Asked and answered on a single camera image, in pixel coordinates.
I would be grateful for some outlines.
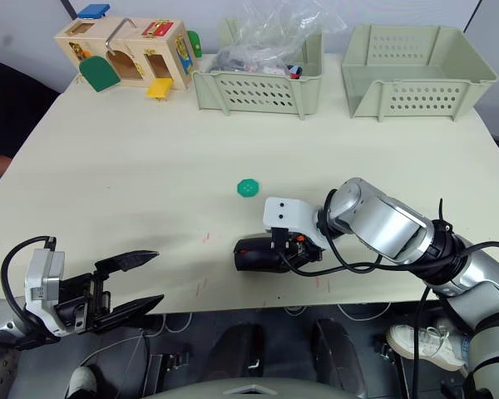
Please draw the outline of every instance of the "floor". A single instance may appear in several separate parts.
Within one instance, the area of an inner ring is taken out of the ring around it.
[[[385,306],[386,303],[345,305],[344,309],[355,318],[369,318],[380,313]],[[309,346],[310,332],[315,320],[332,318],[342,323],[356,347],[368,396],[397,398],[400,393],[395,368],[374,351],[373,343],[390,325],[410,323],[414,309],[415,303],[396,303],[383,316],[369,322],[350,321],[334,305],[310,307],[298,317],[289,316],[282,308],[195,313],[184,332],[165,332],[151,338],[151,354],[179,352],[190,347],[190,365],[168,373],[165,383],[166,389],[184,386],[196,381],[210,349],[223,331],[240,323],[259,323],[264,326],[266,334],[264,376],[315,381]],[[422,322],[426,325],[431,323],[437,310],[437,303],[430,303]],[[187,317],[187,314],[169,315],[167,324],[171,329],[177,329],[185,324]],[[118,328],[103,336],[85,334],[65,337],[58,344],[24,352],[9,399],[61,398],[72,371],[87,354],[137,335],[139,330],[136,328]],[[129,362],[135,348],[136,354]],[[146,351],[139,338],[101,352],[89,364],[95,368],[99,380],[103,380],[102,398],[112,399],[117,394],[120,399],[139,397],[146,366]],[[405,360],[404,366],[410,378],[412,363]],[[462,377],[458,372],[445,372],[422,361],[419,381],[420,399],[444,398],[440,393],[442,382],[452,388],[457,398],[461,398],[458,388],[462,384]]]

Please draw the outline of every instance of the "green hexagon block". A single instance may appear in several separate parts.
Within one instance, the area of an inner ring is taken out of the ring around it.
[[[253,197],[259,192],[259,182],[253,179],[244,179],[236,185],[236,192],[245,198]]]

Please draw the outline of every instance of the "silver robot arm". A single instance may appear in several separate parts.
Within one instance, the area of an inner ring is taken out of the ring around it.
[[[322,230],[322,224],[326,224],[332,239],[355,234],[374,252],[399,265],[396,269],[409,265],[410,271],[441,299],[449,316],[459,326],[463,321],[466,330],[474,334],[470,343],[469,389],[489,391],[498,399],[499,263],[482,250],[463,252],[472,244],[454,234],[449,223],[422,216],[362,179],[346,181],[328,197],[328,202],[324,214],[321,208],[297,199],[268,198],[265,228],[272,231],[272,237],[275,230],[288,231],[302,234],[321,249],[329,249]],[[413,267],[421,264],[432,267]]]

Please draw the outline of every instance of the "green plastic basket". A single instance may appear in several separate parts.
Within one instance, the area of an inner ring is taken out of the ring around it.
[[[497,74],[454,27],[361,25],[342,63],[351,117],[452,116],[471,110]]]
[[[236,21],[220,27],[220,44],[229,46],[238,32]],[[322,35],[311,35],[303,44],[297,65],[303,68],[299,79],[289,76],[246,72],[201,72],[192,77],[200,109],[231,111],[276,112],[298,114],[300,119],[318,108],[322,76]]]

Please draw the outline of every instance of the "plastic bag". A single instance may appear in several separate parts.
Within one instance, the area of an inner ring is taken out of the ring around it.
[[[346,28],[330,0],[324,2],[244,0],[235,43],[220,49],[209,70],[288,74],[288,64],[310,35]]]

